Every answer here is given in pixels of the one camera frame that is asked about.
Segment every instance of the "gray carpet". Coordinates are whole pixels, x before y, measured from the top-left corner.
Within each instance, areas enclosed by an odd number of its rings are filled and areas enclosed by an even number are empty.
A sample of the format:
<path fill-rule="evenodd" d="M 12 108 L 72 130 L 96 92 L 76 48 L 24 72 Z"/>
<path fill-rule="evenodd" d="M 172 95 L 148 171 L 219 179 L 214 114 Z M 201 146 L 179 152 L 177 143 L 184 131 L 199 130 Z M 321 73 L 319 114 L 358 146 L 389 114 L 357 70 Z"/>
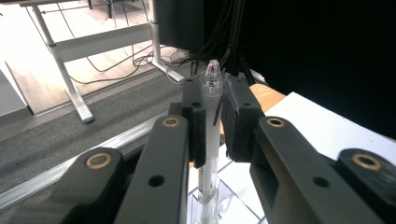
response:
<path fill-rule="evenodd" d="M 189 66 L 176 70 L 181 75 L 190 75 Z M 181 93 L 182 85 L 174 84 L 166 75 L 155 77 L 89 105 L 95 116 L 93 123 L 84 124 L 75 111 L 0 142 L 0 192 L 161 114 L 170 103 L 181 102 Z M 146 140 L 147 136 L 134 144 L 139 147 Z M 25 201 L 43 200 L 53 188 L 41 190 Z M 7 223 L 18 206 L 1 211 L 0 223 Z"/>

